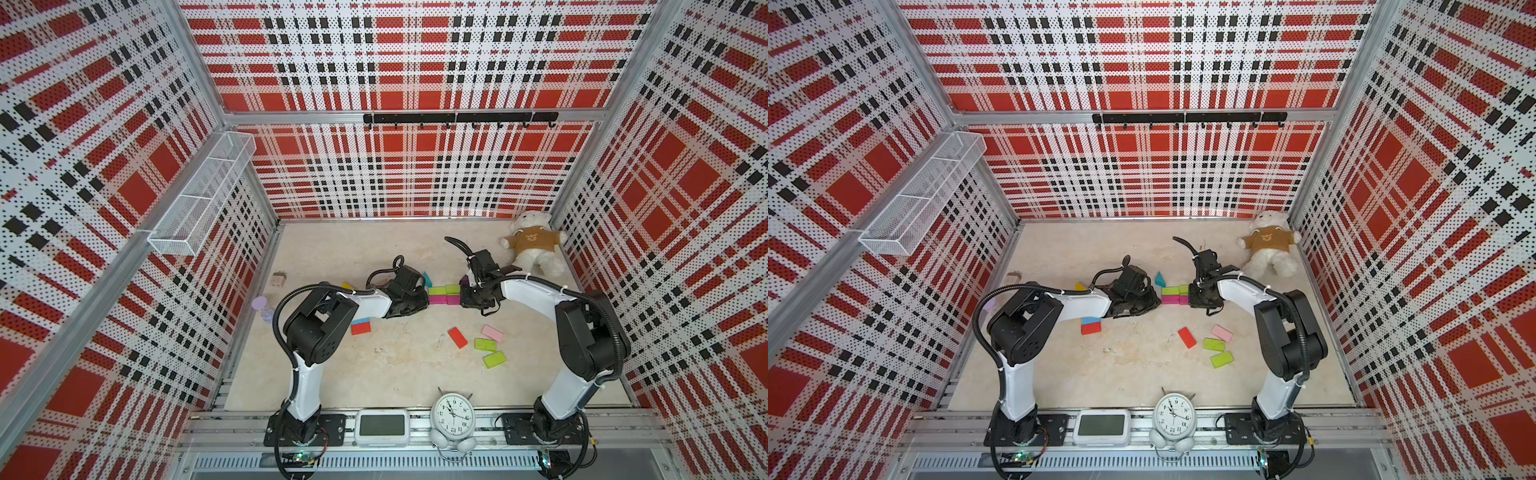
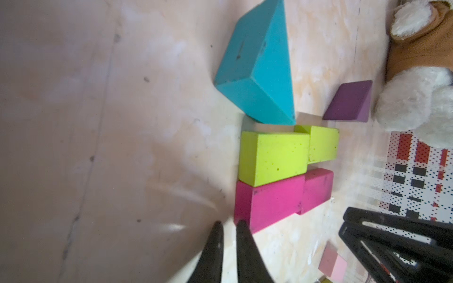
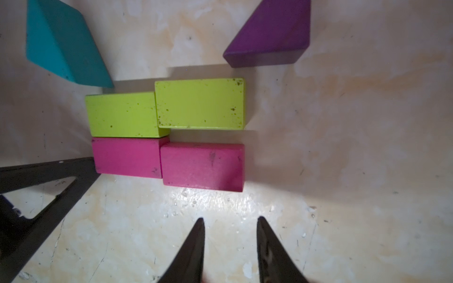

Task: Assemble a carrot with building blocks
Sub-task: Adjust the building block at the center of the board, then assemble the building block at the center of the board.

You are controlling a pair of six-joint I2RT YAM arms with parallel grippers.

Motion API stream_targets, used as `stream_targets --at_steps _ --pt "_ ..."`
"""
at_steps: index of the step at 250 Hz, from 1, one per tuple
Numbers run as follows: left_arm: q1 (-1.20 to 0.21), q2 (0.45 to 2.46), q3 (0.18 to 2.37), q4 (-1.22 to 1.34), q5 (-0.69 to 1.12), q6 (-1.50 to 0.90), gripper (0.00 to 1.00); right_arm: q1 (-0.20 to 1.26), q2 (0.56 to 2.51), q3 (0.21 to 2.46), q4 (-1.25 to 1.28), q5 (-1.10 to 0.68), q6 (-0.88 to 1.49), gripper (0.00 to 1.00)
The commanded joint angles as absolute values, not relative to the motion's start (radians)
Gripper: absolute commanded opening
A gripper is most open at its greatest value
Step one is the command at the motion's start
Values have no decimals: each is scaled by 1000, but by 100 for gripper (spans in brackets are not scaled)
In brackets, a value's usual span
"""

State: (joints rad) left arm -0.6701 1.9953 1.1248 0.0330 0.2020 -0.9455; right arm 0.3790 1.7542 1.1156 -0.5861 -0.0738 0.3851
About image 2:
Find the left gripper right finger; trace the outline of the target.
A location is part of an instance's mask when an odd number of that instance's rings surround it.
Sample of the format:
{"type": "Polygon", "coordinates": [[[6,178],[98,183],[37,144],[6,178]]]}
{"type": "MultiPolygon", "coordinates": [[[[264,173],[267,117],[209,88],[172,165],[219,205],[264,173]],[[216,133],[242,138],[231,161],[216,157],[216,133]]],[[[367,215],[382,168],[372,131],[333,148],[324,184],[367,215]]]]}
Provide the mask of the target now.
{"type": "Polygon", "coordinates": [[[239,283],[274,282],[245,220],[237,224],[237,275],[239,283]]]}

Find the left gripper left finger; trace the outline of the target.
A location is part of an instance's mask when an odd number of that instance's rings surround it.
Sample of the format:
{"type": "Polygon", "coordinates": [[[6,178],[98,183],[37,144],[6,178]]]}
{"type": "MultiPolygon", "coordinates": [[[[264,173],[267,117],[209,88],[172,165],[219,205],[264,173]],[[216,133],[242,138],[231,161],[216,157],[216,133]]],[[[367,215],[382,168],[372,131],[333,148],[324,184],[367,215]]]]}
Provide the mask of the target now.
{"type": "Polygon", "coordinates": [[[216,221],[188,283],[220,283],[223,255],[224,228],[222,222],[216,221]]]}

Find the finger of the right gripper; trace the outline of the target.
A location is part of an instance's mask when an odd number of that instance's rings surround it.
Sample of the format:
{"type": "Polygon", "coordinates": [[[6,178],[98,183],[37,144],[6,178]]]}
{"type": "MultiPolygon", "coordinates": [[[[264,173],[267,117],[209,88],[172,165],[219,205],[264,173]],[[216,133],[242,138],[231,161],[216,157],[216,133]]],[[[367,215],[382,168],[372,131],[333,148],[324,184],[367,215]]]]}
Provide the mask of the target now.
{"type": "Polygon", "coordinates": [[[453,251],[345,222],[339,236],[379,283],[451,283],[453,251]]]}
{"type": "Polygon", "coordinates": [[[381,212],[367,211],[364,209],[347,208],[343,215],[345,222],[361,224],[370,222],[373,224],[388,226],[404,231],[416,233],[436,241],[453,240],[453,225],[443,222],[433,222],[422,219],[410,219],[381,212]]]}

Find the magenta block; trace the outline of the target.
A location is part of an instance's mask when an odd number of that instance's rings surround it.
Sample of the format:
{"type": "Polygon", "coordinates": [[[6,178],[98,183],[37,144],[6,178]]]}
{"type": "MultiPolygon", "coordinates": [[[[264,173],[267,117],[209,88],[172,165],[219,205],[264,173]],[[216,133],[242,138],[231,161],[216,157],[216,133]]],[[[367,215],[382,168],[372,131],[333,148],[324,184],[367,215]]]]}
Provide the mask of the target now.
{"type": "Polygon", "coordinates": [[[305,174],[302,201],[297,214],[303,215],[330,200],[333,179],[334,172],[327,169],[316,168],[308,171],[305,174]]]}
{"type": "Polygon", "coordinates": [[[237,182],[234,224],[245,221],[257,233],[282,219],[302,211],[305,176],[299,175],[263,186],[237,182]]]}

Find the pink rectangular block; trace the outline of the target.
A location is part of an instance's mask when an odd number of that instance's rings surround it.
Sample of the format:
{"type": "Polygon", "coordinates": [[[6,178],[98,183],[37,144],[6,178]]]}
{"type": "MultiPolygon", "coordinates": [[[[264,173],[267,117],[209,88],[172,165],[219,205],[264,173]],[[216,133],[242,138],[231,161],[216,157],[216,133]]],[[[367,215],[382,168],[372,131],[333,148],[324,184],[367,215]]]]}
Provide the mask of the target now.
{"type": "Polygon", "coordinates": [[[347,267],[347,261],[338,254],[337,249],[331,245],[327,245],[318,266],[319,271],[334,283],[342,283],[347,267]]]}

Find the purple triangle block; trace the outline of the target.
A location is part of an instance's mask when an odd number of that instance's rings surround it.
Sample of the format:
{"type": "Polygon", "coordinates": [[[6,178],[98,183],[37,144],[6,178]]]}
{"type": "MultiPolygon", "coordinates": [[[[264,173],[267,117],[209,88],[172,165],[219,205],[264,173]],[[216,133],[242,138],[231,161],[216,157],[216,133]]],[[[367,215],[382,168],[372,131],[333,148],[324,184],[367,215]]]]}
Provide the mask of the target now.
{"type": "Polygon", "coordinates": [[[372,80],[343,83],[338,88],[323,120],[367,123],[370,115],[372,80]]]}

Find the teal triangle block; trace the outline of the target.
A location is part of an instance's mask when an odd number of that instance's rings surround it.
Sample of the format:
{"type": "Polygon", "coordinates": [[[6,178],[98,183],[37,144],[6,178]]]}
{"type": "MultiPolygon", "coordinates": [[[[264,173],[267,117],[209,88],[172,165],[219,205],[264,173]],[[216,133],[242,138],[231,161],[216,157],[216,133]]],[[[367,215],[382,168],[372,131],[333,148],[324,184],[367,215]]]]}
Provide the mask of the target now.
{"type": "Polygon", "coordinates": [[[260,123],[296,124],[283,1],[263,1],[238,20],[214,86],[260,123]]]}

